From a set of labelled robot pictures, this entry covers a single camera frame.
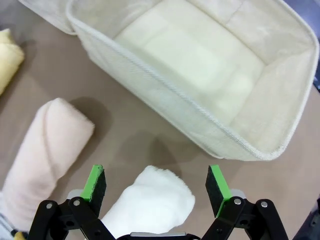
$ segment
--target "black object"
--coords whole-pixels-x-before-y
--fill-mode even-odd
[[[245,229],[251,240],[288,240],[275,205],[268,199],[253,204],[241,197],[227,201],[202,240],[227,240],[234,228]],[[40,203],[35,214],[28,240],[64,240],[69,230],[80,229],[88,240],[115,240],[98,219],[97,214],[81,197],[67,199],[58,205],[55,201]],[[192,234],[165,235],[131,234],[118,240],[200,240]]]

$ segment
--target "rolled towel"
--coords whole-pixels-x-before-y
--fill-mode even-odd
[[[36,113],[4,185],[2,214],[21,231],[29,231],[38,205],[76,161],[94,125],[61,98]]]
[[[183,224],[194,205],[195,196],[174,173],[147,166],[102,222],[116,239],[132,232],[161,234]]]
[[[0,95],[24,59],[24,52],[15,44],[10,30],[0,31]]]

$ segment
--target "rolled pink cloth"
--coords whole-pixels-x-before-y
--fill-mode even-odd
[[[36,113],[2,189],[1,213],[29,231],[38,205],[47,199],[93,134],[94,124],[61,98]]]

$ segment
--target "brown table surface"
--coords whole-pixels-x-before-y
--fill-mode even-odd
[[[194,210],[183,226],[202,236],[214,220],[205,181],[207,167],[219,164],[231,188],[251,202],[274,201],[290,239],[320,192],[320,94],[312,88],[301,122],[285,153],[271,162],[218,160],[94,65],[79,39],[59,31],[16,0],[0,1],[0,27],[11,28],[26,60],[0,97],[0,186],[37,109],[61,97],[82,111],[95,133],[77,162],[52,194],[60,203],[84,186],[93,164],[106,170],[107,193],[101,216],[147,166],[170,169],[195,195]],[[83,239],[71,232],[69,239]],[[236,230],[231,240],[248,239]]]

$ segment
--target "white storage bin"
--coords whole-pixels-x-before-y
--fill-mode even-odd
[[[19,0],[19,2],[66,34],[75,35],[66,16],[68,0]]]
[[[67,17],[93,62],[209,154],[287,147],[319,43],[282,0],[72,0]]]

